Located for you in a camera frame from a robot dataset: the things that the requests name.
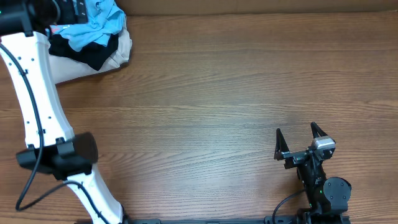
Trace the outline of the light blue t-shirt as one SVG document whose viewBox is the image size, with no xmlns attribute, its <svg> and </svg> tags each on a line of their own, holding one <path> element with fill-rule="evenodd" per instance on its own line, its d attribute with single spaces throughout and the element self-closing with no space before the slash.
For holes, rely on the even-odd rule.
<svg viewBox="0 0 398 224">
<path fill-rule="evenodd" d="M 67 39 L 69 46 L 76 52 L 91 42 L 106 47 L 111 34 L 120 33 L 126 23 L 126 15 L 115 0 L 87 0 L 85 3 L 87 23 L 50 26 L 52 32 Z"/>
</svg>

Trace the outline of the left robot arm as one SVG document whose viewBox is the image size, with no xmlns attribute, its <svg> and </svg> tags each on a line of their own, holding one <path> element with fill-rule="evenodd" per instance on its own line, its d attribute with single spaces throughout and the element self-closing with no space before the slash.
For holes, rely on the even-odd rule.
<svg viewBox="0 0 398 224">
<path fill-rule="evenodd" d="M 84 1 L 2 1 L 1 56 L 21 107 L 26 148 L 16 159 L 32 174 L 49 174 L 69 187 L 92 223 L 127 223 L 98 169 L 91 133 L 75 134 L 60 104 L 49 60 L 52 24 L 88 20 Z"/>
</svg>

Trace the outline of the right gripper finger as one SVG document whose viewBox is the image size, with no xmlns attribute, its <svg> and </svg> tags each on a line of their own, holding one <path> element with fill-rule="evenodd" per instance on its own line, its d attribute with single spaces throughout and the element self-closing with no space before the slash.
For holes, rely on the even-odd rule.
<svg viewBox="0 0 398 224">
<path fill-rule="evenodd" d="M 327 136 L 327 133 L 324 132 L 324 131 L 318 126 L 318 124 L 317 124 L 316 122 L 311 122 L 311 123 L 310 123 L 310 127 L 311 127 L 311 130 L 312 130 L 313 138 L 320 138 L 320 137 Z"/>
<path fill-rule="evenodd" d="M 276 144 L 274 151 L 274 159 L 282 160 L 290 153 L 289 147 L 285 141 L 282 131 L 278 128 L 276 129 Z"/>
</svg>

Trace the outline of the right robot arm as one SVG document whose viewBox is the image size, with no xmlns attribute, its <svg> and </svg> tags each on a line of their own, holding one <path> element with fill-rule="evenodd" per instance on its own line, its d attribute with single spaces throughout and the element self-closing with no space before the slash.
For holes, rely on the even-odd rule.
<svg viewBox="0 0 398 224">
<path fill-rule="evenodd" d="M 284 161 L 286 169 L 295 168 L 303 189 L 283 199 L 274 209 L 272 223 L 349 223 L 348 211 L 351 197 L 351 184 L 341 177 L 328 178 L 323 170 L 323 162 L 332 158 L 336 141 L 327 135 L 317 123 L 310 124 L 313 140 L 305 150 L 290 152 L 282 131 L 276 129 L 274 159 Z M 308 208 L 300 208 L 293 216 L 278 216 L 279 208 L 290 199 L 305 193 Z"/>
</svg>

